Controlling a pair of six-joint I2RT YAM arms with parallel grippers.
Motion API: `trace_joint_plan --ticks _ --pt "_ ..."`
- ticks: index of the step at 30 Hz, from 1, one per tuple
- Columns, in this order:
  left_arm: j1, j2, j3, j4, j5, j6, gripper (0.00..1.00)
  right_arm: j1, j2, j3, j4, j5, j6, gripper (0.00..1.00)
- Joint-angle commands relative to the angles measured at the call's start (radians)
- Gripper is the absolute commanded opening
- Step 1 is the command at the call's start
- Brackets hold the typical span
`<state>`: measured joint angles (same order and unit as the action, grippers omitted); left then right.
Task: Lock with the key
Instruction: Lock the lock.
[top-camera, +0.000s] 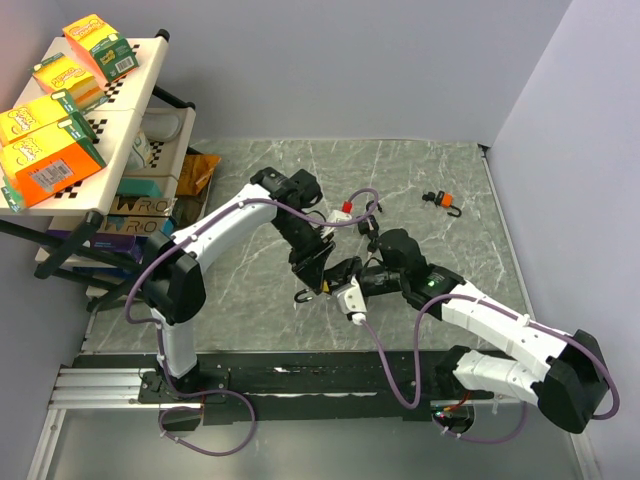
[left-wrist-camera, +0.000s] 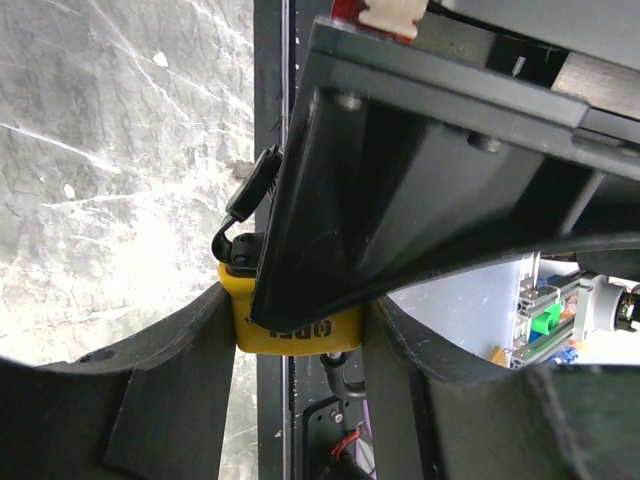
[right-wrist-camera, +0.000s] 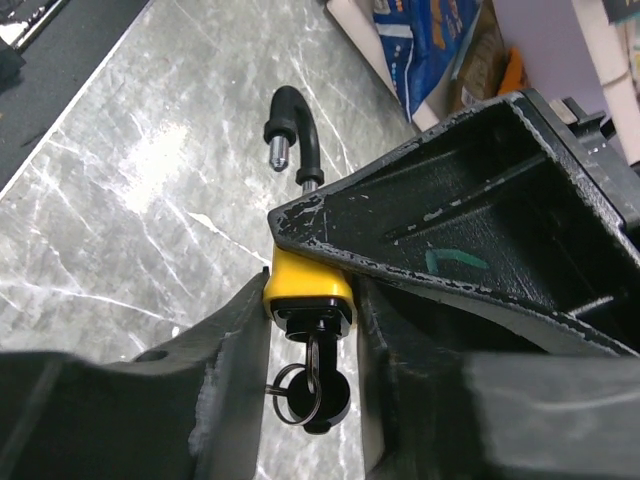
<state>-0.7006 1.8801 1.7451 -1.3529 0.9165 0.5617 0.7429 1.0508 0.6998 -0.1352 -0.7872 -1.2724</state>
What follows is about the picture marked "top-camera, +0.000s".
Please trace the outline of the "black padlock keys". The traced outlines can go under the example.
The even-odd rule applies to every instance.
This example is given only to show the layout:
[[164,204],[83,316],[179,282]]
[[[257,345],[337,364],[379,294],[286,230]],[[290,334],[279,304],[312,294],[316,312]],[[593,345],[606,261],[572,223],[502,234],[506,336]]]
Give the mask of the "black padlock keys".
[[368,245],[367,245],[367,259],[370,260],[371,258],[374,257],[376,251],[378,250],[378,239],[375,238],[373,240],[370,240]]

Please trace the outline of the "yellow padlock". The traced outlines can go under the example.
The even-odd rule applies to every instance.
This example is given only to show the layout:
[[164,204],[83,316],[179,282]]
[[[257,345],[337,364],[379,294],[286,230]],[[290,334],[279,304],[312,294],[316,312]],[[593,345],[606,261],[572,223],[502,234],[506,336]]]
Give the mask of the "yellow padlock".
[[319,295],[330,294],[331,287],[332,287],[332,281],[324,280],[323,285],[319,290],[303,288],[302,290],[296,292],[293,296],[293,301],[295,304],[304,304],[304,303],[310,302]]

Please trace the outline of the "black Kaijing padlock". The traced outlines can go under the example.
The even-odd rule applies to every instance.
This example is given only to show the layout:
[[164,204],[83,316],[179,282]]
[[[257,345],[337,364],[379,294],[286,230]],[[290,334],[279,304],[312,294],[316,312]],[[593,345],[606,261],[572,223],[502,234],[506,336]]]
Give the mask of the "black Kaijing padlock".
[[358,233],[373,240],[379,235],[379,224],[374,215],[367,216],[364,220],[357,223]]

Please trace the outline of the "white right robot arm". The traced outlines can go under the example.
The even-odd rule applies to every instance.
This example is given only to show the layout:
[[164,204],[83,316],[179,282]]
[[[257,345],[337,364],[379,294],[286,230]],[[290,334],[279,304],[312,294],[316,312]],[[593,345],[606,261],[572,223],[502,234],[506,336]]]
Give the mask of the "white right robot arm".
[[512,397],[574,434],[618,413],[619,391],[590,333],[569,334],[506,307],[461,275],[428,262],[404,229],[383,233],[378,250],[377,260],[352,257],[324,273],[323,292],[336,298],[350,321],[365,324],[369,298],[399,292],[420,316],[462,328],[504,354],[452,347],[436,368],[444,396],[486,391]]

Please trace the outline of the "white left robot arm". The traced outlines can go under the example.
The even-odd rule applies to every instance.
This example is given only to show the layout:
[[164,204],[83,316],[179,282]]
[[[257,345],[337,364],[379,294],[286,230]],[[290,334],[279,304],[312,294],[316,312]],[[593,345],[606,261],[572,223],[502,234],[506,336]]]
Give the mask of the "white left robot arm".
[[321,227],[300,217],[322,198],[316,177],[308,171],[300,169],[287,177],[267,167],[213,213],[170,237],[150,239],[146,265],[171,253],[145,278],[142,292],[153,319],[160,323],[157,362],[165,374],[162,390],[172,400],[187,401],[204,387],[191,319],[206,301],[204,274],[231,246],[270,223],[290,246],[292,273],[308,291],[323,291],[325,264],[335,243]]

